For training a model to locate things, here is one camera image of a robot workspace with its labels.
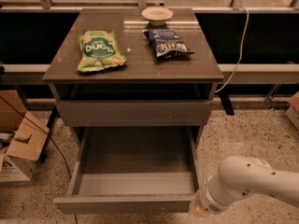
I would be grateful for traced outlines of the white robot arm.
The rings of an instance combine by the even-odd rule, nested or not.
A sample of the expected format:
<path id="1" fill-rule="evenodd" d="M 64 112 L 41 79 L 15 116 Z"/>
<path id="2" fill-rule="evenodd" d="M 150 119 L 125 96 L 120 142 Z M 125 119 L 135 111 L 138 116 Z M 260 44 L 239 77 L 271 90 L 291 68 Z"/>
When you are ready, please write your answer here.
<path id="1" fill-rule="evenodd" d="M 218 171 L 194 195 L 189 212 L 196 217 L 219 215 L 234 202 L 262 194 L 299 206 L 299 174 L 273 169 L 268 162 L 242 156 L 223 159 Z"/>

